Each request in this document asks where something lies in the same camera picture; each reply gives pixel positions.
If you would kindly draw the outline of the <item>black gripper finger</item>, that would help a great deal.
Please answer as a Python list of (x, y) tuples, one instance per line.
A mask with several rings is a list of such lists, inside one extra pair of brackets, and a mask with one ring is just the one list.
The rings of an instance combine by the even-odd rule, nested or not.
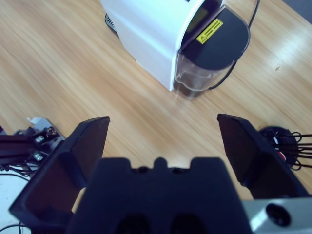
[(9, 207), (34, 232), (63, 232), (72, 207), (103, 155), (109, 117), (81, 122), (48, 156)]
[(226, 156), (238, 182), (255, 199), (309, 197), (308, 191), (292, 172), (297, 153), (285, 146), (297, 142), (290, 131), (273, 126), (258, 131), (246, 119), (218, 114)]

